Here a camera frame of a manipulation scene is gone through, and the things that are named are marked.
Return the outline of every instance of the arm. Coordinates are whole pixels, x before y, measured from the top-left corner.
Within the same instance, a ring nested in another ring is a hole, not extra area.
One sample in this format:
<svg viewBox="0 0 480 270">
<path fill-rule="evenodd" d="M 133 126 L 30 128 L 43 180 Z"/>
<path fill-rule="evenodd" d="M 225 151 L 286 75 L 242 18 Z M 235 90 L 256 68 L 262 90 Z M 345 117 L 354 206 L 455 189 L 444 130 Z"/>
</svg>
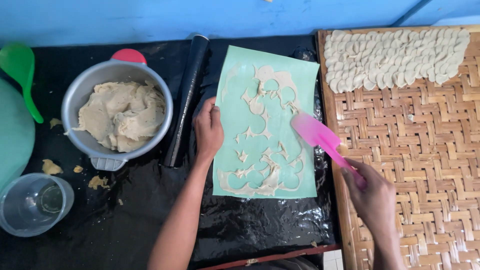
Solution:
<svg viewBox="0 0 480 270">
<path fill-rule="evenodd" d="M 341 169 L 353 206 L 372 233 L 375 243 L 373 269 L 404 270 L 400 238 L 395 228 L 395 186 L 371 166 L 346 160 L 357 168 L 358 173 L 367 181 L 367 188 L 360 191 L 350 170 Z"/>
<path fill-rule="evenodd" d="M 163 224 L 155 242 L 148 269 L 187 269 L 197 236 L 200 204 L 213 157 L 223 143 L 220 110 L 215 97 L 207 99 L 193 120 L 197 154 L 185 185 Z"/>
</svg>

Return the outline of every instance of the pot handle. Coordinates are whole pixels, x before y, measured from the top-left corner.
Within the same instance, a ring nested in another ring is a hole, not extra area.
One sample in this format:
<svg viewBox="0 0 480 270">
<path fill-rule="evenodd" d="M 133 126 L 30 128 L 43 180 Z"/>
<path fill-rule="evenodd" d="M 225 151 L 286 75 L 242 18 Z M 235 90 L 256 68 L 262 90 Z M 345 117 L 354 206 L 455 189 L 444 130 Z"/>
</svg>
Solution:
<svg viewBox="0 0 480 270">
<path fill-rule="evenodd" d="M 114 160 L 108 158 L 90 158 L 90 161 L 95 169 L 112 172 L 117 171 L 126 163 L 124 160 Z"/>
<path fill-rule="evenodd" d="M 145 56 L 135 49 L 121 49 L 114 53 L 110 59 L 147 64 Z"/>
</svg>

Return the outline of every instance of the left hand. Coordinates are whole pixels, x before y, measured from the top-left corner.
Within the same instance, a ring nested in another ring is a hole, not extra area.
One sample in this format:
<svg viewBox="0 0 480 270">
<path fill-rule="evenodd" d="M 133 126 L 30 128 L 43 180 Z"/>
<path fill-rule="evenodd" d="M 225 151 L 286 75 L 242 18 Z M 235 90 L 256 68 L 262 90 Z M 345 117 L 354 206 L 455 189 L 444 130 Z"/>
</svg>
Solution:
<svg viewBox="0 0 480 270">
<path fill-rule="evenodd" d="M 197 140 L 197 161 L 212 162 L 222 147 L 224 134 L 220 122 L 220 108 L 215 106 L 216 97 L 205 100 L 200 113 L 193 119 Z"/>
</svg>

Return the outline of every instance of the plastic cup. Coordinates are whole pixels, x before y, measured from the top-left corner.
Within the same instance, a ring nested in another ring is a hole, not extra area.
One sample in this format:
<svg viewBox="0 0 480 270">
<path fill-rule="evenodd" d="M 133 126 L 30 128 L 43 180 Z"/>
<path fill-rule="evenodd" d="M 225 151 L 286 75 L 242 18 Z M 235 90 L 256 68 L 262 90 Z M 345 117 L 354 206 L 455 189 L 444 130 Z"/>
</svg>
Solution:
<svg viewBox="0 0 480 270">
<path fill-rule="evenodd" d="M 59 177 L 23 175 L 0 193 L 0 227 L 15 236 L 39 235 L 67 215 L 73 199 L 72 187 Z"/>
</svg>

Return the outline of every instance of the pink silicone spatula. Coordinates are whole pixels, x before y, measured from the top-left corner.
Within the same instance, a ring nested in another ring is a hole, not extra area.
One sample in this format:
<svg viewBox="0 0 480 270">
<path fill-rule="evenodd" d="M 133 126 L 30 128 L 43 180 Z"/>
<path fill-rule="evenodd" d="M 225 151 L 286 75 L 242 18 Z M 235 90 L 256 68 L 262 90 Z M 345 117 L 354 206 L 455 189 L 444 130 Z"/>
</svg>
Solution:
<svg viewBox="0 0 480 270">
<path fill-rule="evenodd" d="M 294 116 L 291 125 L 310 146 L 319 145 L 340 167 L 349 169 L 360 190 L 367 187 L 365 179 L 337 152 L 341 141 L 333 131 L 304 112 Z"/>
</svg>

